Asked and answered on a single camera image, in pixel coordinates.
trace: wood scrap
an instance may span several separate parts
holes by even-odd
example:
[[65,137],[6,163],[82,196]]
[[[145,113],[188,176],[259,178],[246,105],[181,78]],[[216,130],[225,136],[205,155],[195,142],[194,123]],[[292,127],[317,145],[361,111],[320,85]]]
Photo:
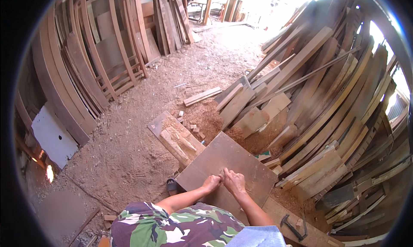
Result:
[[222,90],[219,87],[212,88],[212,89],[209,89],[209,90],[207,90],[205,92],[202,92],[198,95],[194,95],[192,97],[189,97],[189,98],[183,100],[183,103],[186,107],[188,107],[190,105],[193,105],[194,103],[198,103],[199,101],[202,101],[202,100],[207,99],[211,96],[217,95],[221,92],[222,92]]

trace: white panel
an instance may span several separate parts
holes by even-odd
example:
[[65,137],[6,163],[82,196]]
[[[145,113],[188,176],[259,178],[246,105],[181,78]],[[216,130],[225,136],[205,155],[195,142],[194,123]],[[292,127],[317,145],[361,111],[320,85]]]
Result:
[[53,112],[49,102],[40,109],[31,125],[34,136],[50,160],[63,169],[77,151],[77,143]]

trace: wooden post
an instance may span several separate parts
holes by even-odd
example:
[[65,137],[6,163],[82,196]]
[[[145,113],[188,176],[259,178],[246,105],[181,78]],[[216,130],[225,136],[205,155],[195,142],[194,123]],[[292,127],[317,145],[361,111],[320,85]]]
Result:
[[211,3],[212,3],[212,0],[207,0],[206,2],[205,16],[204,16],[204,21],[202,22],[204,25],[206,25],[208,22],[209,11],[211,10]]

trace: wood pile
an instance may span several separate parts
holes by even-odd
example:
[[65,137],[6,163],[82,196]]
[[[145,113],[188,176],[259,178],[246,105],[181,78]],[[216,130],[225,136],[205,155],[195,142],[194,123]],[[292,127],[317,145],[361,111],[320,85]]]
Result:
[[109,101],[147,77],[159,49],[169,54],[182,42],[193,38],[181,0],[57,0],[32,55],[47,101],[83,146]]
[[[356,0],[306,3],[263,45],[258,66],[215,98],[222,130],[240,131],[241,140],[263,135],[287,111],[283,130],[262,146],[282,151],[264,162],[278,175],[276,188],[312,198],[332,233],[343,235],[347,227],[396,217],[376,209],[389,194],[388,180],[412,162],[407,111],[391,124],[385,114],[397,58],[387,62],[382,44],[372,53],[367,13]],[[264,72],[274,60],[278,65]]]

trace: plywood sheet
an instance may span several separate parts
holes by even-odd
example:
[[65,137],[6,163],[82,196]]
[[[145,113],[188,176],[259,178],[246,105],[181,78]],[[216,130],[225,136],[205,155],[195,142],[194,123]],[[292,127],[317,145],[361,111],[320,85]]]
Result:
[[[208,176],[223,173],[225,167],[245,176],[245,189],[255,203],[261,207],[277,177],[224,132],[220,132],[211,141],[205,150],[176,178],[176,181],[185,190],[194,190],[202,186]],[[241,210],[238,202],[223,185],[205,197],[203,202],[223,208],[244,224],[248,224],[245,212]]]

